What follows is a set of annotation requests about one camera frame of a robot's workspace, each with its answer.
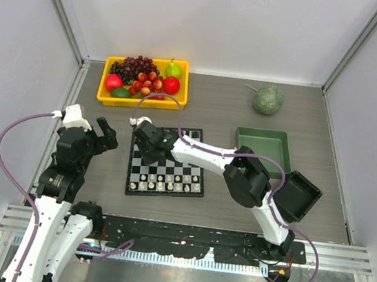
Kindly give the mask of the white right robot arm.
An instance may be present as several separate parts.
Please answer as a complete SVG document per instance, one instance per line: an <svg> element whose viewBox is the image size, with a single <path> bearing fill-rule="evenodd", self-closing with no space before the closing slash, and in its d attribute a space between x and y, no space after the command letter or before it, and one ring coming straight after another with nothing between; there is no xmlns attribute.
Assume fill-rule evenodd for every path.
<svg viewBox="0 0 377 282"><path fill-rule="evenodd" d="M130 124L145 163L166 159L222 176L232 199L256 217L269 256L280 260L291 253L295 235L276 207L276 191L260 155L246 146L237 151L220 149L184 136L180 130L166 132L147 117L131 118Z"/></svg>

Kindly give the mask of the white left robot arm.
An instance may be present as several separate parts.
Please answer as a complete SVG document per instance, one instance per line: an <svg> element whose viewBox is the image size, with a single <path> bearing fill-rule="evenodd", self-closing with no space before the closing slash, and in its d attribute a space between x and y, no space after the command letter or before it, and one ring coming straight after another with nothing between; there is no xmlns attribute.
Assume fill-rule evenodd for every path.
<svg viewBox="0 0 377 282"><path fill-rule="evenodd" d="M33 215L0 282L58 282L82 240L102 233L102 208L74 200L92 158L118 147L116 131L104 117L96 120L101 136L79 119L70 125L68 117L68 111L61 113L57 148L38 179L37 194L26 196Z"/></svg>

